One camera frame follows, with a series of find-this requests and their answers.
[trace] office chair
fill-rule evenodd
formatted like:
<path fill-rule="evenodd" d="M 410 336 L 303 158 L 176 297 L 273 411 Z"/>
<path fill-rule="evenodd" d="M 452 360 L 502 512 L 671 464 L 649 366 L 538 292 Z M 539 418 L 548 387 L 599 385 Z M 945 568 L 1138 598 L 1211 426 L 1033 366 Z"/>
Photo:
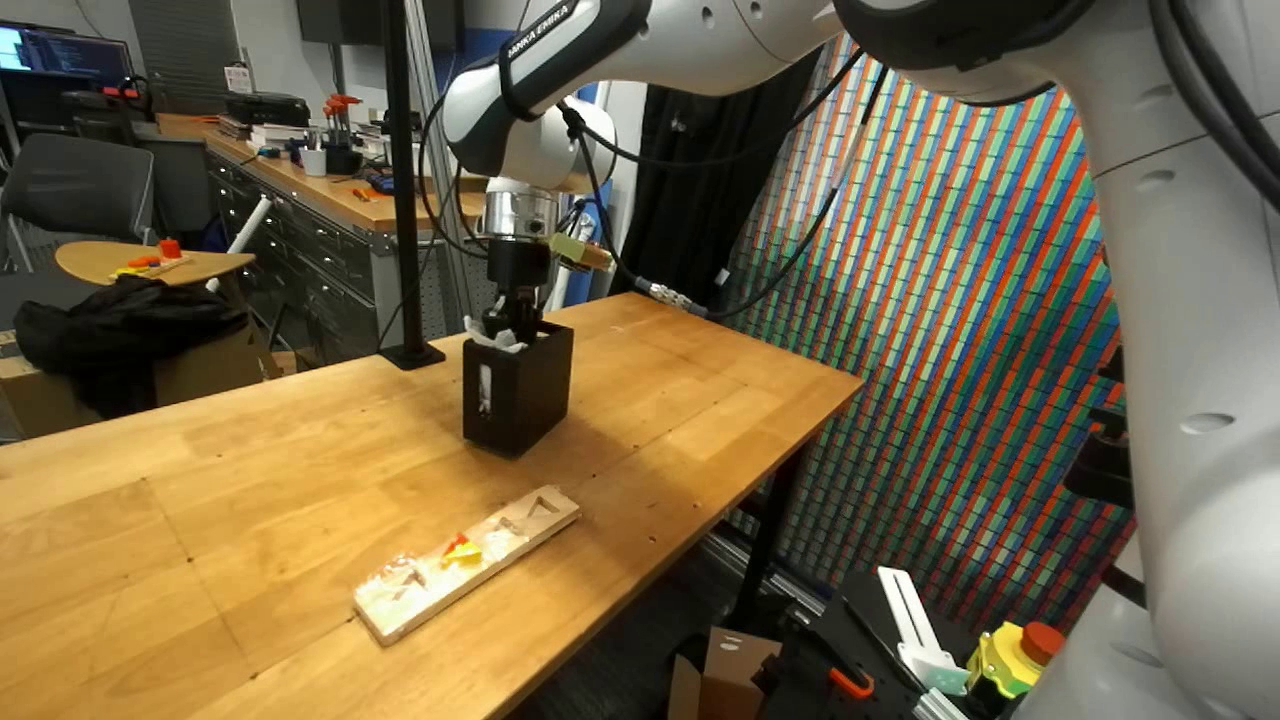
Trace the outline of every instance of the office chair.
<path fill-rule="evenodd" d="M 156 155 L 90 137 L 28 137 L 0 190 L 9 249 L 36 271 L 24 222 L 110 241 L 153 241 Z"/>
<path fill-rule="evenodd" d="M 215 215 L 206 141 L 141 137 L 141 149 L 156 155 L 156 232 L 201 249 Z"/>

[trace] floor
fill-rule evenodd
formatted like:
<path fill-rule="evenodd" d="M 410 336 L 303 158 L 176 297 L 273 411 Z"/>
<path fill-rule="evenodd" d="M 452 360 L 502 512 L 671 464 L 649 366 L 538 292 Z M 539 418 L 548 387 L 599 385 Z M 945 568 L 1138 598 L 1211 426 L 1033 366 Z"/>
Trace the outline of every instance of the floor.
<path fill-rule="evenodd" d="M 668 660 L 733 604 L 738 571 L 707 548 L 676 558 L 578 660 L 568 660 L 518 720 L 660 720 Z"/>

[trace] wire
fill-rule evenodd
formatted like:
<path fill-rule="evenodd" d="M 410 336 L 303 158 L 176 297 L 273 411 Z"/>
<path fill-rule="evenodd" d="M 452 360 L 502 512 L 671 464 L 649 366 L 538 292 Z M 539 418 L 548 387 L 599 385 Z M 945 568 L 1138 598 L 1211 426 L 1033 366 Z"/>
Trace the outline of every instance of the wire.
<path fill-rule="evenodd" d="M 529 18 L 529 2 L 533 2 L 533 0 L 526 0 L 526 7 L 522 7 L 522 18 L 518 18 L 518 34 L 526 32 L 526 18 Z"/>
<path fill-rule="evenodd" d="M 429 276 L 425 254 L 429 254 L 429 251 L 416 254 L 416 284 Z M 406 299 L 395 299 L 392 314 L 389 314 L 386 328 L 375 333 L 375 343 L 373 343 L 375 352 L 386 347 L 386 338 L 389 338 L 389 333 L 395 328 L 401 313 L 406 313 Z"/>
<path fill-rule="evenodd" d="M 605 251 L 613 254 L 613 271 L 616 276 L 625 276 L 625 279 L 636 279 L 629 268 L 625 268 L 625 254 L 616 251 L 616 243 L 613 243 L 613 215 L 609 215 L 609 207 L 605 207 L 605 190 L 599 190 L 599 173 L 598 173 L 598 158 L 592 158 L 592 149 L 590 149 L 590 132 L 583 132 L 583 122 L 573 122 L 578 132 L 578 149 L 580 149 L 580 155 L 583 155 L 583 162 L 590 162 L 590 180 L 592 180 L 592 201 L 598 201 L 598 212 L 599 212 L 599 243 L 605 243 Z"/>
<path fill-rule="evenodd" d="M 1205 69 L 1194 69 L 1198 59 L 1190 57 L 1183 45 L 1194 45 L 1183 34 L 1183 22 L 1171 7 L 1171 0 L 1148 0 L 1148 10 L 1154 10 L 1154 28 L 1157 28 L 1157 49 L 1170 62 L 1170 74 L 1177 84 L 1177 92 L 1183 96 L 1183 105 L 1194 108 L 1194 114 L 1205 122 L 1205 132 L 1229 150 L 1229 158 L 1247 174 L 1247 182 L 1271 204 L 1280 207 L 1280 173 L 1268 167 L 1263 155 L 1258 155 L 1254 141 L 1241 137 L 1241 119 L 1219 108 L 1205 84 L 1219 84 L 1215 92 L 1229 92 L 1232 80 L 1225 74 L 1198 74 Z"/>
<path fill-rule="evenodd" d="M 739 150 L 727 155 L 712 155 L 712 158 L 664 158 L 664 155 L 641 155 L 629 150 L 622 143 L 613 143 L 609 137 L 583 129 L 599 149 L 609 149 L 622 158 L 645 162 L 645 167 L 664 167 L 664 173 L 706 173 L 706 167 L 724 167 L 724 162 L 739 162 L 752 150 L 778 149 L 779 137 L 797 132 L 839 84 L 844 74 L 863 59 L 863 49 L 856 49 L 839 71 L 783 122 L 783 129 L 767 129 L 760 137 L 752 137 Z"/>
<path fill-rule="evenodd" d="M 473 232 L 467 207 L 466 207 L 466 162 L 452 162 L 452 212 L 458 222 L 467 232 L 473 243 L 480 243 L 480 254 L 490 254 L 490 243 Z"/>
<path fill-rule="evenodd" d="M 90 32 L 99 34 L 97 18 L 90 17 L 85 0 L 77 0 L 77 10 L 85 17 Z"/>
<path fill-rule="evenodd" d="M 429 110 L 429 119 L 419 122 L 419 132 L 416 132 L 416 158 L 419 158 L 419 167 L 429 167 L 429 143 L 431 143 L 431 122 L 438 122 L 438 114 L 442 114 L 442 108 L 444 108 L 444 92 L 438 96 L 438 105 L 431 105 L 431 110 Z M 486 260 L 490 254 L 490 249 L 473 236 L 473 243 L 480 243 L 480 249 L 467 249 L 466 241 L 458 241 L 458 236 L 449 236 L 444 232 L 444 221 L 442 221 L 442 212 L 438 212 L 438 204 L 431 204 L 431 190 L 429 190 L 429 173 L 425 174 L 416 174 L 416 196 L 419 196 L 419 204 L 425 204 L 425 212 L 429 212 L 429 221 L 431 221 L 431 232 L 449 243 L 449 249 L 458 249 L 458 251 L 466 251 L 466 254 L 473 254 L 473 260 Z"/>
<path fill-rule="evenodd" d="M 788 265 L 783 265 L 779 271 L 774 271 L 774 279 L 767 279 L 760 292 L 752 292 L 749 299 L 739 299 L 739 302 L 733 302 L 733 307 L 724 307 L 724 313 L 712 313 L 712 319 L 733 319 L 733 314 L 756 307 L 765 297 L 774 297 L 774 292 L 797 271 L 797 265 L 799 265 L 805 251 L 811 249 L 816 232 L 820 232 L 826 221 L 832 215 L 839 189 L 848 182 L 851 158 L 860 155 L 860 149 L 863 149 L 863 141 L 868 141 L 868 122 L 871 122 L 871 110 L 877 110 L 877 105 L 879 105 L 884 80 L 890 80 L 890 69 L 879 62 L 877 84 L 871 84 L 871 96 L 868 96 L 863 114 L 860 114 L 860 129 L 856 129 L 856 141 L 848 143 L 839 182 L 827 189 L 827 196 L 826 196 L 820 212 L 811 215 L 799 249 L 788 254 Z"/>
<path fill-rule="evenodd" d="M 1247 108 L 1247 98 L 1246 98 L 1241 84 L 1232 80 L 1229 62 L 1219 59 L 1219 51 L 1209 45 L 1190 0 L 1171 0 L 1171 17 L 1183 32 L 1190 51 L 1198 57 L 1198 62 L 1205 71 L 1205 84 L 1215 92 L 1215 98 L 1225 105 L 1225 110 L 1232 114 L 1232 122 L 1241 129 L 1247 149 L 1280 174 L 1280 149 L 1271 143 L 1268 129 Z"/>

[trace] wall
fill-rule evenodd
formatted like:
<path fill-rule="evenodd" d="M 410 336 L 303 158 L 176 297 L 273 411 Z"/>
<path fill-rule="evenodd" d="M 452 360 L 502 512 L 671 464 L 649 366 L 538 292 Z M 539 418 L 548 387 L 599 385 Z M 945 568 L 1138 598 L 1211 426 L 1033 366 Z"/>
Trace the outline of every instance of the wall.
<path fill-rule="evenodd" d="M 241 51 L 251 62 L 259 92 L 290 92 L 307 98 L 322 119 L 326 96 L 337 92 L 331 59 L 326 45 L 303 45 L 295 0 L 229 0 Z M 386 110 L 386 59 L 382 49 L 343 49 L 350 96 L 361 96 L 352 114 Z"/>
<path fill-rule="evenodd" d="M 127 0 L 4 0 L 0 18 L 58 22 L 85 34 L 124 40 L 131 49 L 131 62 L 143 69 Z"/>

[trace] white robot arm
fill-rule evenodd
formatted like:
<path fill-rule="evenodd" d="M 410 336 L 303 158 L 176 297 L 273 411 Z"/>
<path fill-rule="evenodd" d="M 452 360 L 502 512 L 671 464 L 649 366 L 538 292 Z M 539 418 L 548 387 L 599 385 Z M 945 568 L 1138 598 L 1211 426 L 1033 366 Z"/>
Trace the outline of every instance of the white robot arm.
<path fill-rule="evenodd" d="M 553 105 L 592 80 L 727 96 L 839 34 L 827 0 L 562 0 L 498 62 L 458 74 L 444 137 L 480 174 L 562 189 L 580 149 Z"/>
<path fill-rule="evenodd" d="M 444 132 L 473 173 L 556 182 L 580 150 L 548 108 L 578 84 L 738 92 L 832 40 L 838 17 L 967 105 L 1059 84 L 1092 141 L 1148 613 L 1102 590 L 1019 712 L 1280 716 L 1280 150 L 1262 132 L 1280 129 L 1277 0 L 580 0 L 507 69 L 461 74 Z M 1225 92 L 1177 28 L 1209 28 L 1258 129 L 1198 105 Z"/>

